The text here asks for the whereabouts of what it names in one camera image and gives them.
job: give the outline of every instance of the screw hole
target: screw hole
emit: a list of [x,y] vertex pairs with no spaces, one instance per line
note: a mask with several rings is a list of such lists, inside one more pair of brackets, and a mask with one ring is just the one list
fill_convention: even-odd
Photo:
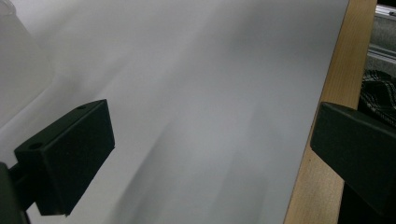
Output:
[[34,144],[29,146],[29,149],[38,149],[38,148],[40,148],[42,146],[43,146],[42,143],[34,143]]

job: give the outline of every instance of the white container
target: white container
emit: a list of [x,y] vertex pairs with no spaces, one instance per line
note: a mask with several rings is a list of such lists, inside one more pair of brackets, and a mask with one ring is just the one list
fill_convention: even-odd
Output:
[[50,63],[16,15],[0,0],[0,128],[51,82]]

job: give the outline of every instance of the wooden strip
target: wooden strip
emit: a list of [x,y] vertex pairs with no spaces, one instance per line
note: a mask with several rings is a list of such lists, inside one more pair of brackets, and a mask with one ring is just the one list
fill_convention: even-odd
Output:
[[[350,0],[320,101],[357,108],[375,0]],[[291,195],[286,224],[337,223],[344,181],[309,146]]]

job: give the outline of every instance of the wood trim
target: wood trim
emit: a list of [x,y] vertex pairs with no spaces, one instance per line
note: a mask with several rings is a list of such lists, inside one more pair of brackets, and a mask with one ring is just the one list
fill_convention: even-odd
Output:
[[[376,0],[350,0],[320,101],[357,108]],[[285,224],[335,224],[344,181],[311,149],[309,134]]]

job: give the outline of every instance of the white table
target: white table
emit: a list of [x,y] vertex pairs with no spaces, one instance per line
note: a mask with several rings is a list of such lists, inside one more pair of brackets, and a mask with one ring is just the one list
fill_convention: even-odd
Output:
[[347,0],[13,2],[55,78],[1,160],[102,98],[116,137],[71,216],[33,223],[283,221]]

